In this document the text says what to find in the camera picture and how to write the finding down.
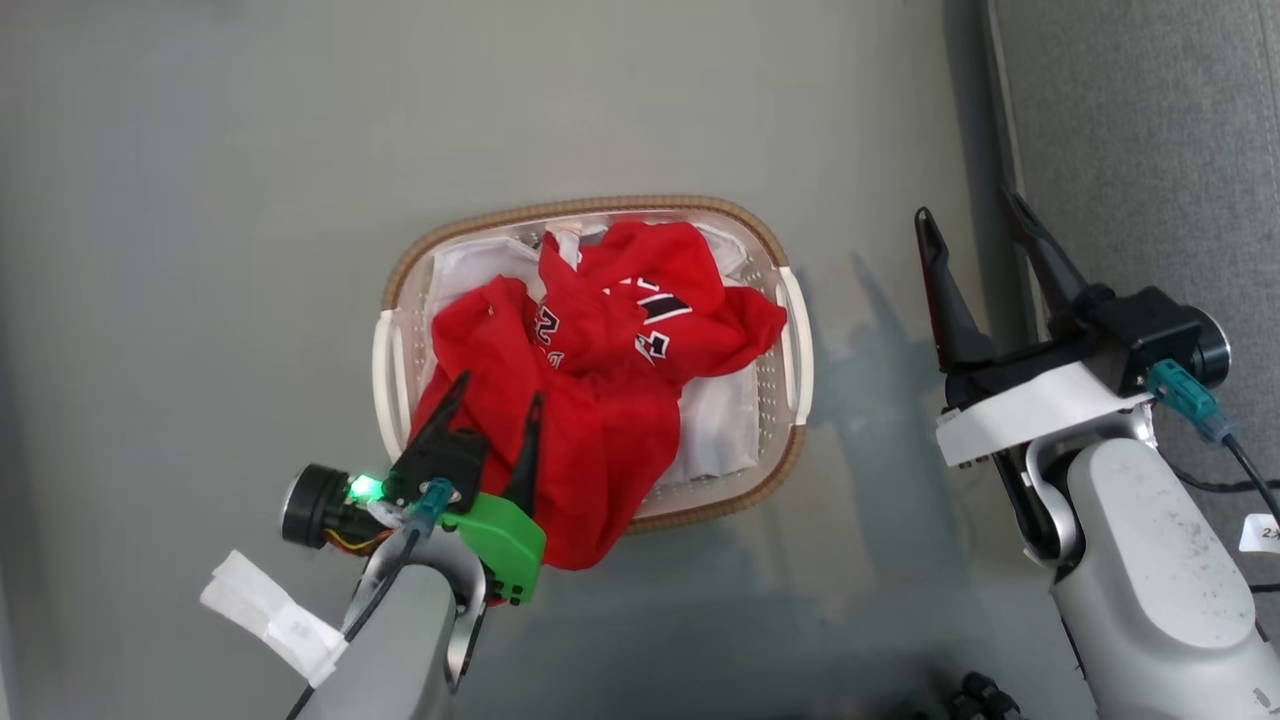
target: red shirt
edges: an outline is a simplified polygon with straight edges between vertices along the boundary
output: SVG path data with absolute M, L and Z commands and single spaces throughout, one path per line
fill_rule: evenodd
M 543 392 L 534 519 L 548 565 L 590 568 L 675 460 L 681 387 L 744 368 L 777 341 L 786 311 L 753 288 L 726 288 L 687 223 L 618 223 L 581 249 L 576 272 L 548 233 L 539 274 L 540 305 L 499 277 L 435 318 L 439 364 L 412 432 L 471 370 L 456 424 L 489 438 L 483 489 L 500 495 Z

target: white tape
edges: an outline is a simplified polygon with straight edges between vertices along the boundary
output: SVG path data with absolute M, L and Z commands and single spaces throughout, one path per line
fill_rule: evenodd
M 1280 555 L 1280 529 L 1276 519 L 1268 512 L 1258 512 L 1244 518 L 1240 530 L 1240 552 L 1275 552 Z
M 238 550 L 214 570 L 200 603 L 255 634 L 312 688 L 325 682 L 347 650 L 342 633 L 293 602 Z

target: basket rim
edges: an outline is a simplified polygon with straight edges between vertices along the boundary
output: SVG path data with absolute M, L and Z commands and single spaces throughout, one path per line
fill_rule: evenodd
M 754 234 L 760 241 L 765 252 L 768 252 L 774 266 L 782 268 L 788 265 L 786 251 L 782 250 L 782 245 L 778 243 L 778 238 L 773 234 L 773 231 L 751 211 L 728 200 L 705 195 L 625 195 L 566 200 L 476 215 L 440 225 L 424 234 L 401 255 L 392 269 L 390 278 L 387 281 L 387 290 L 383 292 L 383 311 L 397 309 L 401 291 L 404 288 L 404 281 L 419 260 L 434 247 L 452 241 L 458 236 L 506 225 L 554 220 L 571 215 L 636 213 L 644 210 L 694 210 L 723 215 L 737 222 Z M 782 457 L 759 483 L 733 497 L 727 497 L 709 505 L 632 519 L 627 527 L 627 534 L 649 533 L 714 520 L 759 505 L 773 495 L 791 474 L 792 468 L 800 459 L 804 439 L 805 427 L 792 424 L 787 436 L 787 443 L 782 450 Z
M 777 236 L 759 218 L 746 208 L 710 197 L 705 195 L 621 195 L 614 197 L 589 197 L 585 200 L 564 200 L 559 202 L 543 202 L 541 205 L 526 205 L 511 210 L 499 210 L 476 215 L 447 225 L 440 225 L 420 237 L 408 250 L 401 255 L 392 269 L 392 275 L 387 281 L 387 290 L 383 292 L 383 310 L 394 310 L 399 300 L 401 291 L 410 270 L 417 265 L 424 255 L 435 246 L 443 245 L 458 236 L 484 232 L 506 225 L 518 225 L 535 220 L 554 220 L 571 215 L 599 215 L 607 213 L 637 213 L 643 210 L 700 210 L 724 215 L 736 220 L 764 246 L 774 266 L 788 265 L 787 254 L 778 243 Z

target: laundry basket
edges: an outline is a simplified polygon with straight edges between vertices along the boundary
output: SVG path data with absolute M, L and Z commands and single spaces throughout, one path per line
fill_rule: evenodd
M 689 222 L 704 233 L 737 240 L 746 250 L 741 279 L 787 310 L 781 340 L 756 360 L 758 464 L 718 478 L 655 486 L 630 530 L 657 530 L 730 515 L 763 501 L 782 484 L 800 455 L 813 402 L 813 341 L 804 296 L 782 246 L 759 218 L 724 200 L 680 195 L 517 208 L 444 225 L 413 243 L 392 272 L 374 332 L 374 405 L 392 459 L 403 451 L 413 409 L 431 379 L 424 302 L 435 251 L 494 237 L 513 237 L 536 247 L 547 231 L 586 234 L 621 220 Z

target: black mount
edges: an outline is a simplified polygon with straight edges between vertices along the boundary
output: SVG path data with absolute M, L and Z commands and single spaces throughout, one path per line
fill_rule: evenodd
M 1142 392 L 1147 369 L 1165 359 L 1178 361 L 1208 387 L 1226 378 L 1226 338 L 1207 314 L 1179 305 L 1156 287 L 1116 297 L 1105 284 L 1089 284 L 1021 196 L 1001 190 L 1000 208 L 1036 273 L 1050 336 L 1001 357 L 956 287 L 947 266 L 950 252 L 933 215 L 928 208 L 915 213 L 924 290 L 950 407 L 966 409 L 1079 360 L 1123 397 Z
M 457 500 L 449 503 L 449 510 L 456 514 L 471 510 L 480 493 L 489 441 L 470 428 L 449 428 L 462 407 L 462 397 L 470 382 L 471 373 L 458 375 L 422 429 L 392 465 L 383 482 L 385 500 L 402 507 L 412 506 L 422 498 L 428 483 L 444 478 L 458 493 Z M 503 492 L 503 497 L 529 518 L 534 516 L 541 420 L 543 400 L 540 393 L 535 393 L 525 419 L 525 437 L 511 483 Z M 326 542 L 325 530 L 334 530 L 356 543 L 371 541 L 383 533 L 387 528 L 369 515 L 364 506 L 348 501 L 349 486 L 351 475 L 343 470 L 307 465 L 293 482 L 284 501 L 280 519 L 280 534 L 284 539 L 320 548 Z

